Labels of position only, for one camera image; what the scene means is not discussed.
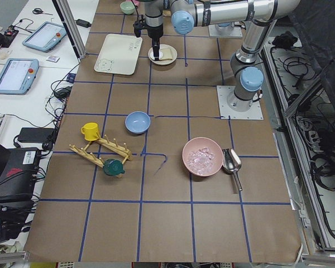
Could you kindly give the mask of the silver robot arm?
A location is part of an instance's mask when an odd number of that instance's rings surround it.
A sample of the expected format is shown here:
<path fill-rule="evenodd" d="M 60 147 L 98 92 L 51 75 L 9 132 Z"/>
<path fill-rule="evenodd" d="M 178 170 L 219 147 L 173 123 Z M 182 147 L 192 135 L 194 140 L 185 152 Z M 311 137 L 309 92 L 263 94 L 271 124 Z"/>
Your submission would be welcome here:
<path fill-rule="evenodd" d="M 152 40 L 152 58 L 160 60 L 160 38 L 164 34 L 163 12 L 170 11 L 176 33 L 187 35 L 196 27 L 208 28 L 216 38 L 241 39 L 233 54 L 232 70 L 253 65 L 276 20 L 295 10 L 299 1 L 144 1 L 144 15 L 134 23 L 140 36 L 146 30 Z"/>

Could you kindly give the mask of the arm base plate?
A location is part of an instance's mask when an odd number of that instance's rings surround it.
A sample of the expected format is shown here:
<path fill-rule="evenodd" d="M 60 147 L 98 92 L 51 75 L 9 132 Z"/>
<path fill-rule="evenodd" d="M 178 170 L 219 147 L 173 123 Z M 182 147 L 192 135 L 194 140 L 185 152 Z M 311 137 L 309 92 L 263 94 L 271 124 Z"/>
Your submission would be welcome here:
<path fill-rule="evenodd" d="M 228 38 L 228 39 L 242 39 L 243 34 L 241 26 L 235 23 L 228 25 L 209 25 L 208 26 L 210 37 L 215 38 Z"/>
<path fill-rule="evenodd" d="M 260 101 L 240 100 L 235 96 L 235 86 L 217 86 L 221 119 L 263 120 Z"/>

